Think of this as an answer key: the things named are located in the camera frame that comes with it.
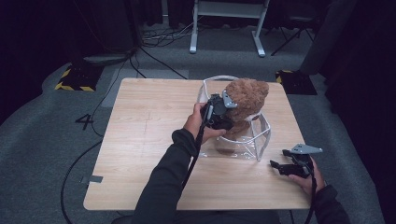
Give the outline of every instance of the table leg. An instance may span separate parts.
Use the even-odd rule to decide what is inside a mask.
[[[193,16],[193,26],[192,26],[192,34],[191,34],[191,44],[190,44],[190,53],[197,52],[197,39],[198,39],[198,0],[195,0],[194,3],[194,16]]]
[[[259,23],[257,24],[256,31],[252,31],[253,40],[256,44],[256,49],[260,57],[265,56],[264,48],[262,47],[262,42],[260,41],[260,31],[262,30],[262,24],[264,23],[265,15],[267,14],[267,8],[270,0],[266,0],[262,6],[262,14],[260,15]]]

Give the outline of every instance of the carpet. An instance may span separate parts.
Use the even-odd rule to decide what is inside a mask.
[[[189,78],[189,70],[177,70],[183,77]],[[158,69],[139,69],[139,72],[146,78],[166,78],[166,79],[184,79],[180,75],[170,70]],[[120,84],[126,77],[143,78],[138,75],[134,69],[115,69],[113,78],[107,88],[107,95],[103,100],[102,107],[113,107],[116,102],[117,94],[119,92]]]

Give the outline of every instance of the person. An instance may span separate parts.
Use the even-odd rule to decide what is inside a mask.
[[[197,156],[194,146],[202,123],[201,108],[205,103],[197,103],[183,128],[172,133],[173,144],[166,150],[158,165],[153,169],[147,185],[137,202],[134,215],[128,217],[128,223],[279,223],[277,212],[273,210],[230,211],[230,212],[191,212],[186,216],[177,213],[177,203],[182,194],[182,182],[189,170],[191,157]],[[213,130],[205,127],[203,141],[219,137],[225,130]],[[315,176],[318,183],[315,212],[318,223],[349,223],[343,206],[335,200],[336,190],[325,186],[323,177],[314,162]],[[307,194],[311,194],[312,179],[289,175]]]

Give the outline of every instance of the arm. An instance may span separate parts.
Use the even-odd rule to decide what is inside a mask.
[[[331,186],[325,186],[323,176],[318,169],[314,159],[315,178],[317,180],[317,189],[315,195],[315,215],[319,224],[341,224],[350,223],[347,212],[344,210],[343,205],[335,200],[337,191]],[[297,175],[289,175],[289,178],[298,184],[305,193],[312,194],[312,178],[309,176],[307,179],[301,178]]]
[[[335,197],[337,191],[331,185],[318,191],[315,202],[315,215],[320,224],[350,223],[347,212]]]
[[[202,123],[200,109],[204,105],[196,104],[183,129],[173,132],[174,143],[152,171],[137,202],[132,223],[172,223],[191,157],[198,153],[194,144]],[[225,132],[205,128],[203,143]]]

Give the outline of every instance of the person's right hand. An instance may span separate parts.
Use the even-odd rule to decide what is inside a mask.
[[[205,103],[197,103],[194,105],[194,109],[192,111],[192,114],[189,115],[187,118],[186,123],[184,124],[184,129],[192,133],[192,136],[194,136],[194,139],[196,139],[199,129],[202,124],[202,118],[201,118],[201,109],[205,106]],[[202,144],[207,141],[207,139],[212,138],[212,137],[220,137],[223,136],[227,131],[225,129],[219,129],[219,130],[214,130],[210,129],[208,127],[205,127],[204,130],[204,136],[202,139]]]
[[[320,191],[321,189],[323,189],[325,187],[325,183],[324,183],[323,176],[312,157],[311,157],[311,160],[314,164],[314,175],[315,175],[315,179],[317,180],[316,193],[318,193],[318,191]],[[312,177],[311,177],[311,175],[309,177],[307,177],[306,179],[299,177],[297,175],[289,175],[289,178],[292,181],[294,181],[296,184],[298,184],[301,187],[301,189],[303,191],[305,191],[305,193],[309,194],[309,196],[312,196]]]

